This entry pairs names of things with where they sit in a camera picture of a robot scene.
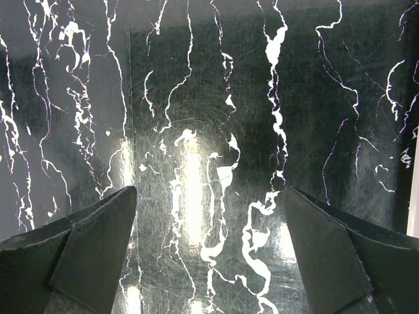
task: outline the glossy black panel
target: glossy black panel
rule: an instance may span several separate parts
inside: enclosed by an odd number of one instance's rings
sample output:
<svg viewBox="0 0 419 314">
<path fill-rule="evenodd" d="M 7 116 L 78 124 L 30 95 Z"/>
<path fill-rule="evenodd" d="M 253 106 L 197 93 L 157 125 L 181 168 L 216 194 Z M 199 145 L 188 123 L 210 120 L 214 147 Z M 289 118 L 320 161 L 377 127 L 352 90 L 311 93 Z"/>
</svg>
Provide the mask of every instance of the glossy black panel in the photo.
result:
<svg viewBox="0 0 419 314">
<path fill-rule="evenodd" d="M 0 234 L 136 185 L 115 313 L 306 313 L 285 184 L 404 231 L 414 1 L 25 1 L 0 6 Z"/>
</svg>

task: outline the white edge strip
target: white edge strip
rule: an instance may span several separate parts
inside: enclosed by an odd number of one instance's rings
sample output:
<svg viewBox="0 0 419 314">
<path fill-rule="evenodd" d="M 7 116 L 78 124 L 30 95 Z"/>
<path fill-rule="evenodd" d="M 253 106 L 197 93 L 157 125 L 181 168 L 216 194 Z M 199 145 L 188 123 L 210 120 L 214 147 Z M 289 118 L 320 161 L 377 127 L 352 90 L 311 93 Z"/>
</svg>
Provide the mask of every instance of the white edge strip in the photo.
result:
<svg viewBox="0 0 419 314">
<path fill-rule="evenodd" d="M 416 152 L 413 163 L 412 191 L 410 192 L 409 218 L 407 235 L 419 237 L 419 141 L 416 142 Z"/>
</svg>

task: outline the dark glossy wall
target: dark glossy wall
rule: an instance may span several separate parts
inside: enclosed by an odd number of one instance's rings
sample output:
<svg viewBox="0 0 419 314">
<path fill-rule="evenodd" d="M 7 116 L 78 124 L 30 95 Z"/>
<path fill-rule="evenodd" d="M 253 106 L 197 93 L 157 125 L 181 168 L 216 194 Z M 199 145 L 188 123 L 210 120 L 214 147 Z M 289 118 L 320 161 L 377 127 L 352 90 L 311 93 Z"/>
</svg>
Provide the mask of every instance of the dark glossy wall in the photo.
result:
<svg viewBox="0 0 419 314">
<path fill-rule="evenodd" d="M 418 9 L 1 0 L 0 239 L 133 184 L 114 313 L 307 313 L 281 191 L 405 231 Z"/>
</svg>

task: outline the black marble surface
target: black marble surface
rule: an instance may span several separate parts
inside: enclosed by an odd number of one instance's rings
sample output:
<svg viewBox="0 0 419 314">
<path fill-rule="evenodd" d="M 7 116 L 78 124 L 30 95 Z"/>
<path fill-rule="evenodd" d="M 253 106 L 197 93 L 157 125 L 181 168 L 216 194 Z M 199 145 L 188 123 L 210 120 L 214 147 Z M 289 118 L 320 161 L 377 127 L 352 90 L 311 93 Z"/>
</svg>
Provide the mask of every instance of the black marble surface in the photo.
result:
<svg viewBox="0 0 419 314">
<path fill-rule="evenodd" d="M 411 0 L 0 1 L 0 239 L 139 191 L 114 313 L 307 313 L 295 185 L 404 232 Z"/>
</svg>

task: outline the marble texture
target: marble texture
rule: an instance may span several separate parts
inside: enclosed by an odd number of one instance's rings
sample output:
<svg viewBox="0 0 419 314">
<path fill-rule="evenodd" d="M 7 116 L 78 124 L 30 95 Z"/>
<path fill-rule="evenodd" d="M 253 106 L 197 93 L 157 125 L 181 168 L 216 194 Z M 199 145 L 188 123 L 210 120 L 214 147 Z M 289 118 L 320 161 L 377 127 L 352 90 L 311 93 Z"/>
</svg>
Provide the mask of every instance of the marble texture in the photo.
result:
<svg viewBox="0 0 419 314">
<path fill-rule="evenodd" d="M 0 239 L 124 185 L 113 313 L 308 313 L 282 190 L 404 232 L 411 0 L 0 0 Z"/>
</svg>

